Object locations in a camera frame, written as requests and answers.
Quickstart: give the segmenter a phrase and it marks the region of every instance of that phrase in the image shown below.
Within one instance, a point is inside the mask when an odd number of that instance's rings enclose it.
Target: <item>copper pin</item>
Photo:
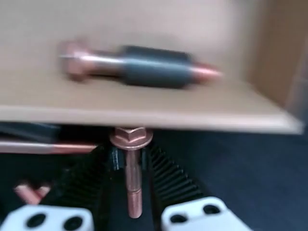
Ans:
[[[115,128],[110,135],[111,143],[125,155],[128,215],[131,218],[139,218],[142,214],[140,149],[148,145],[152,137],[153,133],[144,127]]]
[[[125,64],[120,53],[93,51],[83,40],[64,42],[60,53],[63,72],[75,81],[84,81],[90,75],[120,77]],[[193,62],[190,71],[194,83],[203,83],[222,76],[216,67],[197,62]]]
[[[37,205],[41,201],[41,197],[26,183],[16,186],[14,191],[27,204]]]
[[[35,193],[38,194],[41,198],[45,197],[50,191],[50,186],[44,185],[35,190]]]

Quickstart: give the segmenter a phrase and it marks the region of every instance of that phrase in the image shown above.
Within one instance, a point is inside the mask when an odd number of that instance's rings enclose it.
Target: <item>bolt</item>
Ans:
[[[152,137],[153,133],[144,127],[115,128],[110,135],[111,143],[125,155],[128,215],[131,218],[139,218],[142,214],[140,149],[148,145]]]
[[[84,81],[90,75],[121,77],[125,57],[120,52],[93,51],[84,39],[67,41],[60,46],[63,72],[72,80]],[[214,66],[192,61],[192,82],[217,79],[222,73]]]

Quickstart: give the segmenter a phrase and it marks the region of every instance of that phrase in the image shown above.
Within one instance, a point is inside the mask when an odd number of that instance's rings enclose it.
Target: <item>copper rod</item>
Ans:
[[[86,154],[97,145],[93,143],[40,143],[0,140],[0,153],[19,154]]]

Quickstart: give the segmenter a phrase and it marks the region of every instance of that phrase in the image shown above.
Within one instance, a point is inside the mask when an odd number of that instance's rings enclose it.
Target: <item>white plastic block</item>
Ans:
[[[7,216],[0,231],[94,231],[94,224],[84,208],[25,205]]]
[[[169,206],[161,218],[163,231],[251,231],[216,197]]]

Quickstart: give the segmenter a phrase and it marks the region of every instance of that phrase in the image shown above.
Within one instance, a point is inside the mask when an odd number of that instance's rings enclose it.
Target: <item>black rubber sleeve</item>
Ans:
[[[182,88],[192,80],[188,54],[137,46],[125,46],[123,81],[129,85]]]

